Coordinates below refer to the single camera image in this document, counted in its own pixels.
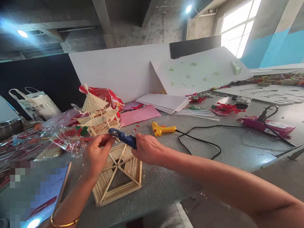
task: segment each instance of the ceiling light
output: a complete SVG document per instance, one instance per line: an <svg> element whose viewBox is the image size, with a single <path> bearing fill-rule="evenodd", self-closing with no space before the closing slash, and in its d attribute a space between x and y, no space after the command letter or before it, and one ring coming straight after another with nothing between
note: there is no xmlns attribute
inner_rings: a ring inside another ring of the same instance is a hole
<svg viewBox="0 0 304 228"><path fill-rule="evenodd" d="M24 38L28 38L29 36L26 34L26 32L18 30L17 31L19 33L20 36L24 37Z"/></svg>
<svg viewBox="0 0 304 228"><path fill-rule="evenodd" d="M191 11L192 5L187 6L186 13L189 13Z"/></svg>

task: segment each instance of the glue gun cord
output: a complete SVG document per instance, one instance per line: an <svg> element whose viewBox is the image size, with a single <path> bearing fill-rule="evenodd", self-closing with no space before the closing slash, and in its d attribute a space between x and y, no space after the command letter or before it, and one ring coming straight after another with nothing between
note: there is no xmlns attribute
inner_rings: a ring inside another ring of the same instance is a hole
<svg viewBox="0 0 304 228"><path fill-rule="evenodd" d="M192 153L191 153L190 150L181 142L181 139L180 139L180 137L182 137L182 136L184 136L184 135L186 135L186 136L188 136L188 137L190 137L190 138L192 138L192 139L196 139L196 140L198 140L198 141L200 141L200 142L208 143L208 144L211 144L211 145L216 146L216 147L219 149L219 152L211 158L211 160L214 160L217 156L219 156L219 155L222 153L222 149L221 149L221 147L220 147L219 145L214 144L214 143L212 143L212 142L208 142L208 141L202 140L202 139L194 138L194 137L188 135L188 133L189 133L190 131L192 131L193 129L195 129L195 128L211 128L211 127L241 128L241 127L243 127L243 126L214 125L214 126L208 126L208 127L194 127L194 128L191 128L187 133L183 133L183 132L181 132L181 131L179 131L179 130L176 130L177 132L182 133L182 135L180 135L180 136L178 137L178 141L182 144L182 146L188 151L188 153L189 153L190 155L192 155Z"/></svg>
<svg viewBox="0 0 304 228"><path fill-rule="evenodd" d="M275 111L274 111L272 114L270 114L269 116L265 117L265 118L263 119L262 123L265 125L265 127L266 127L267 129L269 129L272 133L274 133L281 141L283 141L284 143L286 143L286 144L288 144L288 145L290 145L290 146L292 146L292 147L296 147L294 144L292 144L291 142L288 142L286 139L284 139L282 136L280 136L276 131L272 130L272 129L266 124L266 120L267 120L269 117L271 117L271 116L273 116L274 114L276 114L276 113L278 112L278 110L279 110L279 107L278 107L278 106L276 106L276 105L271 105L271 106L268 106L268 107L266 108L265 111L267 111L267 110L270 109L271 107L275 107Z"/></svg>

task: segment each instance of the window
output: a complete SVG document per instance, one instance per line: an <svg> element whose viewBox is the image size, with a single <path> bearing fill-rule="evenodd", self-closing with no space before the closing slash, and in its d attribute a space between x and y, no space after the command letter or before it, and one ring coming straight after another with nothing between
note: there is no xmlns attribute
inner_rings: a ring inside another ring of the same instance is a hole
<svg viewBox="0 0 304 228"><path fill-rule="evenodd" d="M220 29L222 46L237 58L243 56L260 3L261 0L247 0L225 13L222 18Z"/></svg>

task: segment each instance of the pink paper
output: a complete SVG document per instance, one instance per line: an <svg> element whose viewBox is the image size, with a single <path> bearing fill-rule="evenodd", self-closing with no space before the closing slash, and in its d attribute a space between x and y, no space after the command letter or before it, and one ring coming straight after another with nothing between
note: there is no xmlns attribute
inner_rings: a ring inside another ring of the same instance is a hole
<svg viewBox="0 0 304 228"><path fill-rule="evenodd" d="M142 103L139 103L137 101L135 102L131 102L129 104L126 104L124 107L123 107L123 110L131 110L131 109L134 109L133 107L137 107L139 105L143 105Z"/></svg>
<svg viewBox="0 0 304 228"><path fill-rule="evenodd" d="M223 111L220 111L220 110L215 110L215 109L212 109L212 108L210 108L209 110L213 111L215 114L218 114L220 116L227 116L228 115L227 113L224 113Z"/></svg>
<svg viewBox="0 0 304 228"><path fill-rule="evenodd" d="M123 112L120 114L120 123L123 126L127 126L136 122L140 122L154 117L161 116L153 105L147 105L141 109L137 109L130 112Z"/></svg>

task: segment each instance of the green paper scrap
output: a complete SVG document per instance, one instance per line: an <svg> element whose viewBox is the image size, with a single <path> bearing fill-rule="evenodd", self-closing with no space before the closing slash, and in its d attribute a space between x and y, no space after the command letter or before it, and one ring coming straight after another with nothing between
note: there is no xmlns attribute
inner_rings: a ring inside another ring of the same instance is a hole
<svg viewBox="0 0 304 228"><path fill-rule="evenodd" d="M77 130L79 130L80 128L82 128L81 126L76 126L75 127ZM83 129L80 132L81 136L85 136L86 134L88 134L88 127L83 127Z"/></svg>
<svg viewBox="0 0 304 228"><path fill-rule="evenodd" d="M233 61L231 62L231 66L232 66L232 69L233 69L233 72L234 72L234 75L238 75L242 72L242 67L238 67Z"/></svg>
<svg viewBox="0 0 304 228"><path fill-rule="evenodd" d="M191 107L189 107L189 109L192 109L192 110L200 110L200 108L197 108L196 106L191 106Z"/></svg>

